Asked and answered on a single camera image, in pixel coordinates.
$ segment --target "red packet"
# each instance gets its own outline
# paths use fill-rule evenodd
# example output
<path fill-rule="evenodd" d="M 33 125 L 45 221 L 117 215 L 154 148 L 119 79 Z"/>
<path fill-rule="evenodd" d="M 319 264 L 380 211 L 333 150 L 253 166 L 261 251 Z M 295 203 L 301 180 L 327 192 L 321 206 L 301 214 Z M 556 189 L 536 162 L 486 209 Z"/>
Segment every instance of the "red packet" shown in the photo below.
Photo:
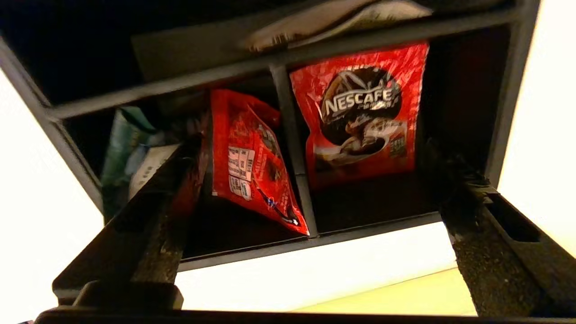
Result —
<path fill-rule="evenodd" d="M 271 127 L 280 112 L 230 90 L 210 94 L 213 120 L 212 195 L 308 234 Z"/>
<path fill-rule="evenodd" d="M 327 59 L 290 74 L 310 128 L 312 189 L 415 167 L 427 44 Z"/>

